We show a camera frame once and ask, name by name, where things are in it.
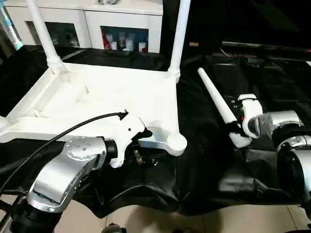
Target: wire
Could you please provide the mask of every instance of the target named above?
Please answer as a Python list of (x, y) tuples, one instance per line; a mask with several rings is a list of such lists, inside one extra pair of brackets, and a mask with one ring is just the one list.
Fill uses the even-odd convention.
[(219, 47), (219, 48), (220, 48), (220, 51), (223, 52), (224, 55), (226, 55), (227, 57), (231, 57), (231, 56), (229, 56), (228, 53), (226, 53), (221, 47)]
[(43, 149), (45, 149), (47, 146), (49, 146), (50, 144), (52, 144), (53, 142), (57, 141), (58, 139), (60, 139), (61, 137), (67, 135), (68, 133), (74, 131), (75, 129), (80, 128), (81, 126), (84, 126), (88, 123), (91, 123), (93, 121), (102, 119), (102, 118), (106, 118), (106, 117), (114, 117), (114, 116), (118, 116), (120, 118), (124, 117), (124, 114), (126, 113), (109, 113), (109, 114), (105, 114), (105, 115), (101, 115), (101, 116), (96, 116), (94, 118), (91, 118), (89, 120), (83, 121), (80, 124), (77, 124), (73, 127), (71, 127), (70, 129), (62, 132), (61, 134), (55, 136), (54, 138), (52, 138), (50, 141), (48, 141), (46, 144), (44, 144), (43, 146), (41, 146), (39, 149), (37, 149), (34, 153), (32, 153), (30, 156), (28, 156), (27, 159), (25, 159), (13, 172), (12, 174), (9, 176), (9, 178), (4, 182), (4, 184), (2, 185), (1, 189), (0, 189), (0, 197), (4, 191), (5, 186), (9, 183), (9, 181), (11, 180), (11, 178), (29, 161), (31, 160), (33, 157), (35, 157), (40, 151), (42, 151)]

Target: black cloth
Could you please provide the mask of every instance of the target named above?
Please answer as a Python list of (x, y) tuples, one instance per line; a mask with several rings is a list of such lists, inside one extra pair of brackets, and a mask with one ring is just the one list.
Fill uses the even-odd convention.
[[(64, 62), (165, 71), (169, 60), (158, 54), (58, 48)], [(6, 116), (47, 69), (41, 47), (24, 46), (0, 66), (0, 114)], [(197, 215), (237, 204), (294, 204), (278, 184), (276, 153), (266, 138), (235, 149), (226, 126), (198, 73), (204, 67), (229, 106), (239, 94), (254, 93), (264, 111), (295, 110), (311, 125), (311, 67), (305, 62), (227, 57), (192, 57), (182, 62), (177, 84), (180, 132), (188, 146), (179, 157), (156, 149), (139, 149), (139, 166), (131, 152), (122, 167), (105, 164), (84, 180), (75, 200), (97, 217), (126, 205)], [(44, 141), (15, 139), (0, 145), (0, 184), (22, 159)], [(31, 160), (6, 187), (25, 194), (34, 178), (63, 147), (57, 142)]]

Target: white tube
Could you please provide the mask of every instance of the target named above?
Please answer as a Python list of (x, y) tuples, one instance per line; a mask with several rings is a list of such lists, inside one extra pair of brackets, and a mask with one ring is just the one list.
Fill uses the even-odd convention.
[(28, 3), (28, 9), (34, 19), (35, 29), (40, 38), (42, 47), (47, 56), (48, 66), (51, 68), (52, 72), (55, 73), (60, 70), (60, 66), (63, 66), (63, 62), (57, 55), (51, 37), (49, 35), (47, 26), (43, 21), (39, 8), (35, 3), (35, 0), (26, 0)]
[(176, 83), (180, 77), (180, 61), (183, 53), (183, 46), (185, 41), (185, 34), (188, 22), (188, 15), (190, 10), (191, 0), (181, 0), (179, 6), (178, 20), (176, 26), (175, 40), (171, 58), (171, 65), (169, 72), (176, 77)]
[[(237, 121), (237, 118), (234, 116), (233, 112), (231, 111), (221, 94), (218, 92), (217, 88), (210, 80), (209, 76), (202, 68), (199, 68), (198, 72), (224, 122), (227, 124), (231, 123), (232, 121)], [(238, 148), (246, 147), (252, 142), (252, 139), (250, 137), (242, 137), (239, 133), (229, 133), (229, 137), (231, 138), (233, 144)]]
[(13, 40), (14, 40), (13, 43), (15, 45), (17, 45), (17, 48), (18, 48), (18, 47), (20, 47), (21, 42), (18, 39), (18, 37), (17, 37), (13, 27), (12, 27), (11, 21), (10, 21), (9, 17), (6, 15), (6, 12), (5, 12), (4, 8), (1, 7), (1, 3), (0, 3), (0, 9), (1, 9), (1, 12), (2, 12), (2, 14), (4, 16), (4, 20), (5, 20), (5, 22), (6, 22), (7, 26), (8, 26), (9, 32), (11, 33), (11, 35), (13, 37)]

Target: table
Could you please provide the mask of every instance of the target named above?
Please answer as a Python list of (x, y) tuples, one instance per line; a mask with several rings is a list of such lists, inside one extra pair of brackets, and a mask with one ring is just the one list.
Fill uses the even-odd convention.
[[(57, 53), (66, 62), (89, 65), (164, 71), (169, 64), (169, 59), (152, 53), (74, 48), (57, 48)], [(278, 185), (276, 153), (269, 140), (253, 141), (242, 150), (233, 147), (197, 74), (199, 66), (206, 69), (232, 109), (232, 99), (241, 93), (254, 93), (264, 111), (295, 110), (307, 127), (311, 125), (311, 67), (305, 62), (192, 57), (182, 62), (177, 84), (179, 128), (188, 141), (185, 153), (173, 157), (162, 150), (141, 149), (146, 166), (138, 166), (131, 156), (121, 168), (105, 165), (84, 181), (75, 200), (100, 218), (131, 204), (198, 215), (245, 203), (297, 203)], [(0, 92), (0, 115), (8, 114), (46, 69), (39, 46), (24, 46), (2, 64), (0, 86), (6, 91)], [(16, 139), (1, 144), (0, 183), (11, 168), (43, 143)], [(14, 177), (6, 193), (25, 194), (41, 167), (62, 147), (63, 143), (57, 142), (39, 154)]]

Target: bottle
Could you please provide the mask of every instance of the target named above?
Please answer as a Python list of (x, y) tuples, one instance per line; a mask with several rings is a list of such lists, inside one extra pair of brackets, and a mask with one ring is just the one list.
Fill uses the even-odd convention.
[(107, 40), (105, 32), (102, 32), (102, 36), (103, 36), (103, 41), (104, 41), (104, 49), (110, 50), (109, 41)]

